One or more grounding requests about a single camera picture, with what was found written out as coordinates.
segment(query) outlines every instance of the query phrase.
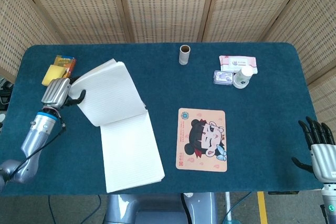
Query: yellow tape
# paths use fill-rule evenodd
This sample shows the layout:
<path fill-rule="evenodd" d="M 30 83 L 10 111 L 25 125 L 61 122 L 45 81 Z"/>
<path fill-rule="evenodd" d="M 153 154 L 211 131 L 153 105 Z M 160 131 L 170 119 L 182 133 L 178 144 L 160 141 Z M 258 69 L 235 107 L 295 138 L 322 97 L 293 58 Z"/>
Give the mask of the yellow tape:
<path fill-rule="evenodd" d="M 260 214 L 260 224 L 267 224 L 268 222 L 267 222 L 264 192 L 259 191 L 257 195 L 258 195 L 258 205 L 259 205 L 259 214 Z"/>

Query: blue felt surface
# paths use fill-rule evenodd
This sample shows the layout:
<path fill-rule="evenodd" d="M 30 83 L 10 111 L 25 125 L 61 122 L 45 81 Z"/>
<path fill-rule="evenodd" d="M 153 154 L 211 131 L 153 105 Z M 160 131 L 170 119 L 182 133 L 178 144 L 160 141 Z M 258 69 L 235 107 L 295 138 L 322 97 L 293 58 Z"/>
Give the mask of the blue felt surface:
<path fill-rule="evenodd" d="M 40 100 L 46 88 L 40 83 L 57 54 L 76 57 L 73 76 L 114 58 L 125 63 L 147 106 L 166 174 L 160 183 L 124 193 L 285 191 L 320 187 L 313 175 L 296 168 L 290 159 L 296 156 L 310 162 L 297 121 L 306 115 L 315 117 L 294 47 L 286 43 L 190 43 L 189 63 L 181 66 L 180 45 L 30 47 L 23 56 L 0 135 L 0 160 L 24 158 L 20 146 L 30 121 L 41 109 Z M 242 90 L 214 85 L 213 73 L 220 69 L 219 55 L 254 56 L 259 73 Z M 226 112 L 227 172 L 175 168 L 179 108 Z M 64 108 L 62 115 L 68 129 L 42 152 L 34 181 L 28 185 L 10 183 L 3 195 L 106 192 L 99 128 L 91 125 L 77 106 Z"/>

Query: mouse pad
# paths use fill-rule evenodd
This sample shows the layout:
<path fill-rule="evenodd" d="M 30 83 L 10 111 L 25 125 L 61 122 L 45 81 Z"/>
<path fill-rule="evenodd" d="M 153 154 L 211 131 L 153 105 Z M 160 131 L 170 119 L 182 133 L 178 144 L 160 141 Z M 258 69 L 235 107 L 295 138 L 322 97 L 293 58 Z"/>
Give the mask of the mouse pad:
<path fill-rule="evenodd" d="M 179 109 L 177 169 L 225 172 L 226 152 L 224 111 Z"/>

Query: woven panel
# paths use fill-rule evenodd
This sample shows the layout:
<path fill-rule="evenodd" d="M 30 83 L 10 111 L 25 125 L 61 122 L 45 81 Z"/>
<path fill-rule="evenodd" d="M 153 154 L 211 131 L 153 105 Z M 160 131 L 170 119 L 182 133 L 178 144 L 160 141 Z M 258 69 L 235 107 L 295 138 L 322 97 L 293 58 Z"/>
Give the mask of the woven panel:
<path fill-rule="evenodd" d="M 115 0 L 39 0 L 69 43 L 125 42 Z"/>
<path fill-rule="evenodd" d="M 284 0 L 214 1 L 204 41 L 255 41 L 284 2 Z"/>
<path fill-rule="evenodd" d="M 269 41 L 295 45 L 306 78 L 336 65 L 336 0 L 295 0 L 276 22 Z"/>
<path fill-rule="evenodd" d="M 56 44 L 52 35 L 27 0 L 0 0 L 1 75 L 14 82 L 22 56 L 35 44 Z"/>
<path fill-rule="evenodd" d="M 136 42 L 196 41 L 205 0 L 127 0 Z"/>
<path fill-rule="evenodd" d="M 336 74 L 309 92 L 318 120 L 326 123 L 336 136 Z"/>

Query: white bottle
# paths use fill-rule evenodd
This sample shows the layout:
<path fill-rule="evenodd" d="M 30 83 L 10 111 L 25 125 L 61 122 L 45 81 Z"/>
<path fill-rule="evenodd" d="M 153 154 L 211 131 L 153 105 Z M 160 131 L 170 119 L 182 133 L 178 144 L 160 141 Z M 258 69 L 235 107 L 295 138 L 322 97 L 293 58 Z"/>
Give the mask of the white bottle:
<path fill-rule="evenodd" d="M 250 65 L 243 66 L 238 73 L 233 76 L 233 86 L 243 89 L 248 85 L 253 75 L 253 67 Z"/>

